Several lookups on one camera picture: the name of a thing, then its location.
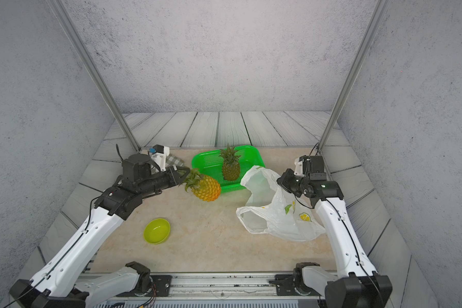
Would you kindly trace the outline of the white lemon print plastic bag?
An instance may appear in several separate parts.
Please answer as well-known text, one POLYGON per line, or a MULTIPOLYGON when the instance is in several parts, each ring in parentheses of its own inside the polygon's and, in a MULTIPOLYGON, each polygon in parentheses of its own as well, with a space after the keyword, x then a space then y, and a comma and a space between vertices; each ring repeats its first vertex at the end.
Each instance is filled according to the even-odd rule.
POLYGON ((312 211, 277 184, 279 174, 253 166, 241 180, 251 192, 244 207, 236 210, 241 224, 251 234, 269 234, 287 241, 313 241, 325 234, 312 211))

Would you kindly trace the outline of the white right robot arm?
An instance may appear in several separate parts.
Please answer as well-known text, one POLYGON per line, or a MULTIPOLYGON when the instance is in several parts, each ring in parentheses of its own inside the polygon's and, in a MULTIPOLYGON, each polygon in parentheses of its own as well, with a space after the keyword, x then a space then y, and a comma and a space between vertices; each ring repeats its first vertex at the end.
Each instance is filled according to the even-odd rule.
POLYGON ((290 278, 297 294, 317 295, 326 307, 385 307, 393 286, 380 275, 362 248, 345 205, 339 184, 327 179, 320 155, 304 155, 295 160, 277 180, 286 192, 305 196, 320 217, 334 252, 336 273, 326 272, 317 263, 298 263, 290 278))

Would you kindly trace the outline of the green unripe pineapple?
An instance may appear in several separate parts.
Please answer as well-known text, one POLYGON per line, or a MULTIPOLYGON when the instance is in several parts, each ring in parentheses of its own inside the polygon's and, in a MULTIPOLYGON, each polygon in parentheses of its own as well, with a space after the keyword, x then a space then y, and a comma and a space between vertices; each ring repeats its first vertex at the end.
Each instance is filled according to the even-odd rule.
POLYGON ((241 173, 239 164, 240 155, 237 154, 234 146, 227 146, 226 149, 219 151, 219 156, 223 159, 222 174, 226 181, 235 181, 241 173))

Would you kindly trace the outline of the yellow ripe pineapple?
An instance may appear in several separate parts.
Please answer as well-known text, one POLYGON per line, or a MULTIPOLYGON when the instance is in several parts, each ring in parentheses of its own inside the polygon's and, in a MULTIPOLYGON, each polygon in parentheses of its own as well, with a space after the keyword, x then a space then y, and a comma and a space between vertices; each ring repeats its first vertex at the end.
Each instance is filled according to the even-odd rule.
POLYGON ((222 193, 222 187, 219 182, 193 169, 184 181, 185 191, 191 191, 193 195, 202 201, 215 201, 222 193))

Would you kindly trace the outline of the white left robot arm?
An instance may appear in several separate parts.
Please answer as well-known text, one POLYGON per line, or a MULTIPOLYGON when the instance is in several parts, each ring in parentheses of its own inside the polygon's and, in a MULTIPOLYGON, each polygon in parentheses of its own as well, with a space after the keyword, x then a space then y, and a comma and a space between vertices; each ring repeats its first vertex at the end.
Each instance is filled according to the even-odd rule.
POLYGON ((113 185, 91 200, 90 213, 60 251, 30 279, 19 279, 9 294, 21 307, 94 307, 122 294, 156 292, 150 269, 138 262, 76 284, 84 267, 107 238, 125 222, 143 200, 184 183, 191 170, 166 166, 166 155, 137 153, 122 160, 122 173, 113 185))

